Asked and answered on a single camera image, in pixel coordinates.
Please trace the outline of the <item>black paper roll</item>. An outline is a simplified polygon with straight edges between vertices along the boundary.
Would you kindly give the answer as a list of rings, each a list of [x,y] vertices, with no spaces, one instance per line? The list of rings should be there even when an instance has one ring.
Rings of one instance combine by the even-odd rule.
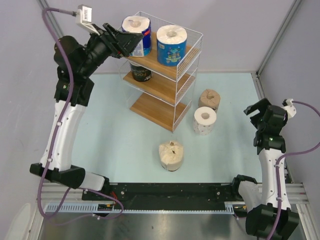
[[[152,78],[151,70],[131,61],[129,64],[133,79],[137,82],[147,82]]]

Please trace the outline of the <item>light blue paper roll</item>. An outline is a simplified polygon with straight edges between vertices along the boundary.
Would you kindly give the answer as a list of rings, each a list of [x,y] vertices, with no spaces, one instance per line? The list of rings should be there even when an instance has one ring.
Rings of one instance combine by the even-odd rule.
[[[156,32],[157,61],[176,67],[187,52],[187,31],[178,25],[165,25]]]

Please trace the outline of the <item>beige paper roll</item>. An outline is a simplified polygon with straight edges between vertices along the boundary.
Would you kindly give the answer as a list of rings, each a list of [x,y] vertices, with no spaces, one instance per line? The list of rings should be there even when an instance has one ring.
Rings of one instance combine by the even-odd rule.
[[[159,145],[158,153],[161,166],[169,172],[178,170],[184,160],[184,146],[178,141],[167,141]]]

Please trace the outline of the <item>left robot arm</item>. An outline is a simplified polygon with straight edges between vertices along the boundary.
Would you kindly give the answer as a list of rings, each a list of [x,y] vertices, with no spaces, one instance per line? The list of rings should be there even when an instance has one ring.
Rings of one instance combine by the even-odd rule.
[[[108,23],[94,29],[85,45],[69,35],[54,45],[53,58],[58,65],[54,120],[45,152],[29,171],[72,189],[91,189],[98,199],[105,200],[111,193],[108,178],[72,165],[73,145],[94,87],[91,75],[108,57],[129,57],[143,34],[122,32]]]

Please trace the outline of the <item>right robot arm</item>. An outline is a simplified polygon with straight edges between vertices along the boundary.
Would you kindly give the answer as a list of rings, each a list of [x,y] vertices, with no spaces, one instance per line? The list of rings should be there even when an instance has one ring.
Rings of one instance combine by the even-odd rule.
[[[285,99],[282,106],[273,105],[267,98],[248,106],[244,113],[256,128],[253,145],[256,147],[262,172],[262,187],[255,178],[237,175],[230,188],[231,196],[244,201],[247,214],[245,231],[265,240],[287,240],[299,224],[286,191],[286,142],[281,130],[288,119],[296,115],[293,99]]]

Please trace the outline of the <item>brown wrapped paper roll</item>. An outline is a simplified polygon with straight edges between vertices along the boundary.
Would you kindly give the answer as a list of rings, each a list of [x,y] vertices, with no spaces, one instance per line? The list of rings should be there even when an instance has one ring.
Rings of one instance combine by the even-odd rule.
[[[209,107],[216,113],[220,105],[221,96],[213,89],[206,89],[202,92],[198,100],[198,107]]]

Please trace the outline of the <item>white dotted paper roll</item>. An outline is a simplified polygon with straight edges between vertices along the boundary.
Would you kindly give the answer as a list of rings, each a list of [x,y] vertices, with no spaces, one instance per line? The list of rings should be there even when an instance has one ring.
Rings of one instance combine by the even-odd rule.
[[[217,114],[212,108],[199,107],[193,115],[193,130],[198,135],[208,135],[212,132],[216,120]]]

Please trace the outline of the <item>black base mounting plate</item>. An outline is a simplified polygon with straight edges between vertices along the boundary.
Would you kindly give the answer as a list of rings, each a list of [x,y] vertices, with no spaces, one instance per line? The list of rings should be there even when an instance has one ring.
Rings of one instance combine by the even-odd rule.
[[[106,183],[101,193],[116,196],[123,206],[186,206],[242,202],[237,182],[223,183]]]

